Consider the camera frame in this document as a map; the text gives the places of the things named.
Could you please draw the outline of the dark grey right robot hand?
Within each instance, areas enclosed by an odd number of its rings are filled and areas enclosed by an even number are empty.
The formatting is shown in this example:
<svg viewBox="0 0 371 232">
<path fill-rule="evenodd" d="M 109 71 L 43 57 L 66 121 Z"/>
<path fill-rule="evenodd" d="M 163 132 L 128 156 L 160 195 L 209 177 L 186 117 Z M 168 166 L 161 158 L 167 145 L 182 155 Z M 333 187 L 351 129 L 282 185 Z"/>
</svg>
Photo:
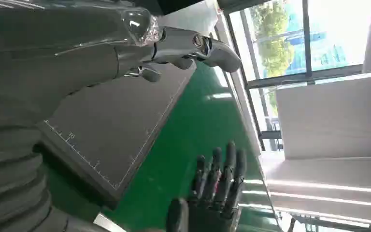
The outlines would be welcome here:
<svg viewBox="0 0 371 232">
<path fill-rule="evenodd" d="M 212 158 L 197 158 L 186 198 L 171 201 L 166 216 L 168 232 L 234 232 L 241 214 L 246 153 L 230 141 L 225 152 L 213 149 Z"/>
</svg>

